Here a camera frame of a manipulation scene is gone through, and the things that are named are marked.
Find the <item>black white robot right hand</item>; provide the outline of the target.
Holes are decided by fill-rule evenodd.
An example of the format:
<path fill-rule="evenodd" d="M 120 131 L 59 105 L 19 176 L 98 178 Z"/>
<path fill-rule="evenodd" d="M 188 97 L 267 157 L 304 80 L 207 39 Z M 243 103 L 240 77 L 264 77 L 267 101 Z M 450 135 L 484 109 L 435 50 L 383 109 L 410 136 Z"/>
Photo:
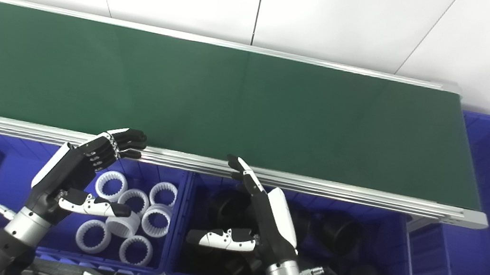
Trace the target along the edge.
<path fill-rule="evenodd" d="M 244 159 L 229 154 L 228 165 L 232 177 L 241 181 L 250 195 L 258 231 L 230 228 L 228 230 L 189 230 L 185 240 L 189 244 L 230 252 L 252 252 L 265 267 L 277 268 L 296 265 L 298 260 L 294 223 L 285 194 L 280 188 L 267 190 L 254 170 Z"/>

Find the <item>black white robot left hand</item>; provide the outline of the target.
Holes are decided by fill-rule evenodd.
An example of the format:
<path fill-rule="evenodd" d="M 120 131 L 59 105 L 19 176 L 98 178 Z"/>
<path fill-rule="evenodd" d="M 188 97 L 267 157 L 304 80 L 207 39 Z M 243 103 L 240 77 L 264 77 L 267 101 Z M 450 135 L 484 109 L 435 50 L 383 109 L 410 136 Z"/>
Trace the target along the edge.
<path fill-rule="evenodd" d="M 58 195 L 70 189 L 83 191 L 98 171 L 121 158 L 140 159 L 147 135 L 130 128 L 100 133 L 77 146 L 66 142 L 39 170 L 31 182 L 24 207 L 51 225 L 57 225 L 70 213 L 59 207 Z"/>

